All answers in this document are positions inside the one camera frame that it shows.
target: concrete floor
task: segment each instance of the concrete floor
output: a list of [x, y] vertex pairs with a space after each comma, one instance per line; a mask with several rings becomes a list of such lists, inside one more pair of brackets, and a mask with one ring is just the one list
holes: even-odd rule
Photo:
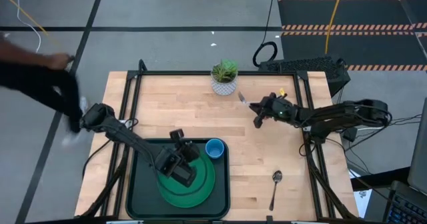
[[[42, 26], [84, 27], [95, 0], [21, 0], [21, 6]], [[185, 27], [263, 26], [270, 0], [101, 0], [93, 26]], [[16, 8], [0, 0], [0, 26], [22, 26]], [[280, 26], [278, 6], [273, 4], [270, 26]], [[75, 53], [82, 32], [51, 32], [61, 46], [42, 35], [40, 52]], [[280, 42], [274, 31], [267, 41]], [[110, 71], [135, 69], [144, 59], [151, 70], [208, 70], [221, 58], [235, 59], [240, 69], [256, 70], [252, 55], [262, 32], [92, 32], [89, 35], [77, 75], [81, 92], [92, 103], [101, 101]], [[12, 42], [35, 49], [32, 32], [9, 32]], [[267, 58], [262, 53], [260, 59]], [[421, 112], [427, 97], [425, 72], [350, 72], [352, 81], [342, 99], [375, 98], [386, 101], [395, 118]], [[14, 91], [0, 89], [0, 217], [14, 223], [54, 111]], [[418, 126], [391, 127], [355, 148], [373, 173], [408, 166]], [[81, 185], [81, 169], [89, 153], [91, 137], [79, 146], [64, 148], [62, 120], [53, 140], [45, 168], [36, 189], [26, 222], [72, 218]], [[378, 158], [379, 153], [386, 152]], [[349, 158], [360, 164], [352, 154]]]

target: wooden table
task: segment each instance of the wooden table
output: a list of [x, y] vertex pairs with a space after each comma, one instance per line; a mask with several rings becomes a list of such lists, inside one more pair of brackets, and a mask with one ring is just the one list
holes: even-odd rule
[[[113, 107], [116, 115], [120, 110], [125, 77], [126, 72], [111, 72], [105, 88], [103, 102]], [[270, 92], [278, 93], [280, 88], [284, 88], [287, 99], [296, 103], [292, 77], [239, 76], [237, 90], [225, 97], [212, 91], [210, 78], [208, 75], [143, 76], [136, 113], [139, 124], [134, 128], [135, 133], [143, 138], [169, 138], [171, 130], [182, 128], [188, 138], [223, 139], [230, 150], [231, 208], [225, 220], [262, 221], [266, 215], [272, 215], [275, 221], [315, 220], [306, 159], [298, 154], [298, 148], [303, 143], [301, 130], [273, 120], [264, 121], [262, 128], [256, 129], [252, 122], [255, 114], [239, 101], [237, 94], [241, 91], [247, 101], [259, 102]], [[331, 105], [324, 73], [309, 73], [309, 82], [315, 107]], [[300, 86], [305, 99], [302, 81]], [[129, 117], [132, 89], [126, 117]], [[337, 134], [331, 134], [329, 138], [340, 142]], [[91, 153], [105, 140], [103, 134], [95, 134]], [[82, 214], [105, 186], [112, 146], [106, 147], [89, 162], [76, 215]], [[331, 141], [327, 141], [323, 147], [332, 189], [343, 204], [358, 215], [342, 148]], [[274, 188], [272, 174], [278, 169], [284, 176], [277, 186], [274, 211], [269, 211]], [[129, 168], [120, 219], [129, 219], [125, 210], [128, 180]], [[326, 217], [328, 212], [320, 186], [319, 190], [323, 216]], [[115, 194], [114, 189], [109, 214], [112, 214]]]

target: black pants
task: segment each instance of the black pants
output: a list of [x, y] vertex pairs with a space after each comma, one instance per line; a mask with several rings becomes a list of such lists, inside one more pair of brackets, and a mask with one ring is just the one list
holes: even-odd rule
[[83, 113], [79, 107], [79, 87], [74, 76], [64, 70], [35, 65], [0, 62], [0, 85], [20, 91], [32, 99], [69, 117], [70, 130], [80, 131]]

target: black plastic tray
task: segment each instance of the black plastic tray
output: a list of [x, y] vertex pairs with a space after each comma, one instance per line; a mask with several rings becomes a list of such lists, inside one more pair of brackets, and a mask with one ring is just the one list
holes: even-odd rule
[[[211, 138], [185, 139], [192, 141], [205, 151], [205, 145]], [[146, 139], [149, 143], [170, 145], [171, 139]], [[127, 192], [126, 211], [132, 219], [209, 219], [218, 220], [230, 210], [230, 171], [228, 147], [225, 145], [224, 154], [219, 159], [211, 159], [216, 171], [215, 186], [211, 195], [200, 205], [192, 208], [179, 208], [163, 199], [155, 181], [153, 170], [139, 153], [134, 151]]]

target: spoon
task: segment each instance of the spoon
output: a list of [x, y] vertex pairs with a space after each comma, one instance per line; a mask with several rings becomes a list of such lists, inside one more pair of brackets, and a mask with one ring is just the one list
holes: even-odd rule
[[274, 209], [274, 196], [276, 195], [276, 186], [278, 185], [278, 183], [282, 180], [282, 172], [281, 171], [276, 171], [273, 174], [273, 181], [274, 181], [274, 191], [273, 191], [273, 198], [272, 198], [272, 202], [270, 203], [270, 211], [273, 211]]

